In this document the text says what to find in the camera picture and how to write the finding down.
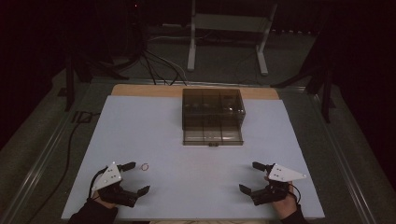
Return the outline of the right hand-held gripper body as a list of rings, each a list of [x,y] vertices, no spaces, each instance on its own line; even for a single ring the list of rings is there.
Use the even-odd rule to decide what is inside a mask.
[[[273,165],[274,168],[269,174],[267,174],[268,185],[264,189],[251,192],[250,198],[255,205],[283,200],[288,194],[289,182],[307,178],[307,175],[301,174],[282,165],[276,163]]]

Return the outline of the metal floor rail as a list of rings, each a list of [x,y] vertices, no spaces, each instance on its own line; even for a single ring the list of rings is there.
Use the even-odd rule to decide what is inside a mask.
[[[347,161],[347,157],[344,154],[340,143],[336,139],[335,133],[331,127],[330,123],[327,123],[321,114],[321,101],[317,95],[308,94],[308,99],[315,110],[316,117],[319,119],[319,123],[324,129],[327,137],[330,141],[332,154],[340,170],[341,176],[346,183],[346,188],[349,195],[357,209],[359,216],[361,218],[362,224],[377,224],[375,216],[369,207],[364,194],[361,190],[361,186],[354,176],[352,169]]]
[[[51,90],[0,151],[0,224],[12,224],[29,200],[88,88],[75,87],[69,111],[61,89]]]

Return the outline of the person's left hand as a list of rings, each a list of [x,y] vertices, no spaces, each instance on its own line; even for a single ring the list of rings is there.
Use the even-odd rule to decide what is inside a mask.
[[[117,206],[115,203],[109,203],[109,202],[103,201],[103,200],[101,199],[101,197],[100,197],[100,195],[99,195],[99,193],[98,193],[97,191],[95,191],[95,192],[93,193],[92,199],[93,199],[95,202],[101,204],[102,206],[104,206],[104,207],[107,208],[107,209],[113,209],[113,208],[115,208],[115,207]]]

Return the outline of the smoky transparent drawer box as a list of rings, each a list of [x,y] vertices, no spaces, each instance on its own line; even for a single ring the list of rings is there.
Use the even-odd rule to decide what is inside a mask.
[[[238,89],[184,89],[182,91],[182,127],[240,130],[246,116]]]

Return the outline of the person's right hand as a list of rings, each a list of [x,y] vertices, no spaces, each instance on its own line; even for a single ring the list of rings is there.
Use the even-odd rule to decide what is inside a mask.
[[[279,219],[287,218],[297,211],[296,196],[293,192],[293,185],[291,182],[288,183],[288,187],[288,194],[283,200],[272,202],[272,206]]]

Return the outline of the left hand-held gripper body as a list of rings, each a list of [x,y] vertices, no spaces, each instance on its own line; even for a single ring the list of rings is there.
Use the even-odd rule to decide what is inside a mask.
[[[127,191],[120,186],[122,181],[121,172],[114,161],[104,170],[99,172],[99,179],[94,180],[91,186],[92,191],[97,191],[103,201],[134,207],[137,201],[137,194]]]

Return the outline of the black stand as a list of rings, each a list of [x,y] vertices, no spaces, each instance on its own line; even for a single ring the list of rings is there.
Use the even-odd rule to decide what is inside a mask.
[[[108,77],[127,80],[127,77],[121,76],[111,68],[102,65],[83,51],[67,51],[65,54],[66,111],[69,111],[75,102],[75,75],[78,75],[81,82],[91,82],[93,79],[91,67],[106,74]]]
[[[307,94],[318,94],[322,91],[321,115],[327,122],[330,122],[332,68],[338,41],[336,24],[333,19],[327,19],[299,73],[282,82],[271,84],[272,88],[283,89],[298,80],[310,77],[304,90]]]

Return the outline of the white table mat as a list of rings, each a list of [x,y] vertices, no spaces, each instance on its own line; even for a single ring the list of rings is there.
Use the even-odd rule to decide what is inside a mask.
[[[149,186],[136,206],[121,207],[121,220],[273,219],[274,209],[256,206],[239,185],[261,189],[266,182],[254,161],[277,163],[307,178],[295,181],[307,218],[324,215],[302,151],[280,100],[246,100],[242,135],[236,147],[192,147],[182,143],[181,101],[175,97],[110,96],[96,125],[62,214],[84,204],[94,174],[111,162],[133,161],[122,186]]]

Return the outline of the white metal stand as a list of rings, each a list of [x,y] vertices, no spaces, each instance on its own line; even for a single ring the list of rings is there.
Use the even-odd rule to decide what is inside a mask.
[[[195,69],[197,40],[195,33],[197,29],[251,32],[262,34],[262,40],[256,45],[255,52],[261,75],[267,76],[268,67],[264,57],[264,47],[272,28],[276,10],[277,4],[271,3],[269,6],[269,12],[263,17],[205,14],[198,13],[196,11],[196,0],[191,0],[191,37],[187,69],[189,71],[193,71]]]

